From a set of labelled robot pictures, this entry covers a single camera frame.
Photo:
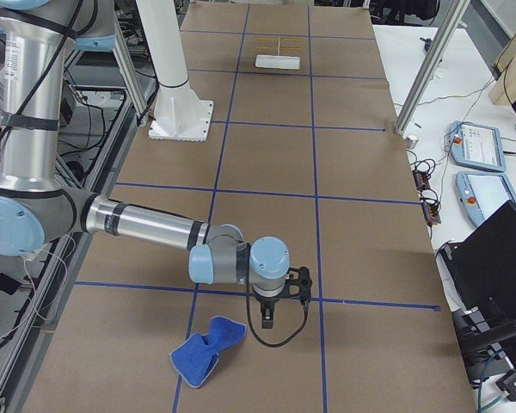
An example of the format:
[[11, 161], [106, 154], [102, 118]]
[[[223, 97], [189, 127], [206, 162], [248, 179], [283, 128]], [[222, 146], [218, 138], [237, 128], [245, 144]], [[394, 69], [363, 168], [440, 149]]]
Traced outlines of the small silver cylinder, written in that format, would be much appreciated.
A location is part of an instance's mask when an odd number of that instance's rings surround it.
[[406, 147], [410, 150], [413, 150], [417, 146], [419, 138], [414, 134], [410, 134], [406, 137], [405, 141]]

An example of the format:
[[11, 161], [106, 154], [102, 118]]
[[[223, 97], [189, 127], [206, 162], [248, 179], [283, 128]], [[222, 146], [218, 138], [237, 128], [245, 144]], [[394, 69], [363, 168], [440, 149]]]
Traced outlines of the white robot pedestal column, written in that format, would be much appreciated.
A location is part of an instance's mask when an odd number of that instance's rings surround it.
[[137, 7], [159, 83], [149, 137], [206, 141], [214, 103], [190, 85], [175, 3], [141, 0]]

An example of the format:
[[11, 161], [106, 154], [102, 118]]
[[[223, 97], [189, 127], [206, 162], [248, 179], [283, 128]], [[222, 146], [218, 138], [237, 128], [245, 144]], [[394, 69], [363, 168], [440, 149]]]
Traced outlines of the black monitor stand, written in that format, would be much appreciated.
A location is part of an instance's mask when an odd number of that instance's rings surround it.
[[491, 327], [479, 311], [451, 316], [470, 383], [516, 371], [516, 318]]

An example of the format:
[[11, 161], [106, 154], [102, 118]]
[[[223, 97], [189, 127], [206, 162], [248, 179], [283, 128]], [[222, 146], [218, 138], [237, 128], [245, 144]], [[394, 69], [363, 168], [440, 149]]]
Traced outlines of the black usb hub upper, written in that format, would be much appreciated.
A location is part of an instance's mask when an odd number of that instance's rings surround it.
[[429, 184], [430, 175], [426, 171], [414, 170], [413, 178], [418, 191], [428, 190], [431, 188]]

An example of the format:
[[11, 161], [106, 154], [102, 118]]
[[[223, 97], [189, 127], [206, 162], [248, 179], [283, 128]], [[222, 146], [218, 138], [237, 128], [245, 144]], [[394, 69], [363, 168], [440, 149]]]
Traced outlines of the upper teach pendant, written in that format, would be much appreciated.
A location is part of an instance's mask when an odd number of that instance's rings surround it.
[[460, 166], [505, 172], [506, 162], [498, 128], [454, 121], [447, 140], [453, 161]]

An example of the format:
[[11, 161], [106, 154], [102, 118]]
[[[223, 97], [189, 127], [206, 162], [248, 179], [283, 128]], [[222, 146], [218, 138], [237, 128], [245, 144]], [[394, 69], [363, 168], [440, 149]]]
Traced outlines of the teach pendant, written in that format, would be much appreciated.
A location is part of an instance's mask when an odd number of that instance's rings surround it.
[[505, 172], [506, 162], [498, 128], [454, 121], [447, 140], [453, 161], [460, 166]]
[[456, 174], [458, 196], [470, 222], [478, 227], [516, 193], [504, 173], [460, 171]]

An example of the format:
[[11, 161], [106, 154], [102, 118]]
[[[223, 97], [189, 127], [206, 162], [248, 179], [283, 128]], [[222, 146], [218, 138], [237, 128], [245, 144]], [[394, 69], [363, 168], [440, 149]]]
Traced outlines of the blue towel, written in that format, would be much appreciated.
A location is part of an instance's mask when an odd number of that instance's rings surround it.
[[245, 324], [213, 317], [207, 334], [192, 334], [169, 354], [172, 365], [190, 387], [199, 388], [218, 364], [220, 353], [238, 344], [246, 331]]

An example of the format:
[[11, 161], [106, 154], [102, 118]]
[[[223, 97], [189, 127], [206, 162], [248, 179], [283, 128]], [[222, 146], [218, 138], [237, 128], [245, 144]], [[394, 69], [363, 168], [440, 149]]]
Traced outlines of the lower teach pendant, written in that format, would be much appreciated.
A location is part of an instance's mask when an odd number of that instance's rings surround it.
[[456, 174], [458, 196], [470, 222], [478, 227], [516, 193], [504, 173], [460, 171]]

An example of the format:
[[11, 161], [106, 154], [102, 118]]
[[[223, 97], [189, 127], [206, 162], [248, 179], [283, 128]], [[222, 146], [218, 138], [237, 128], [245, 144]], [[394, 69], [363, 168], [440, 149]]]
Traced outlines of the black laptop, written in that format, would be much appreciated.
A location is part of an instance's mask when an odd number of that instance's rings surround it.
[[516, 318], [516, 205], [505, 202], [463, 242], [442, 249], [459, 298], [494, 321]]

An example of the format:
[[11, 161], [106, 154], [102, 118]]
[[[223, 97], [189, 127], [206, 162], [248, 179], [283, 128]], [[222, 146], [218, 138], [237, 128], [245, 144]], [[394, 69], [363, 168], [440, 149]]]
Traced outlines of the aluminium frame post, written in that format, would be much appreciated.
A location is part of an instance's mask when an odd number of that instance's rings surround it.
[[443, 54], [469, 4], [470, 0], [453, 0], [451, 2], [446, 16], [433, 38], [433, 43], [430, 46], [404, 104], [402, 105], [394, 125], [394, 132], [396, 134], [402, 135], [411, 121], [412, 116], [427, 89], [427, 85], [439, 65], [439, 62], [442, 59]]

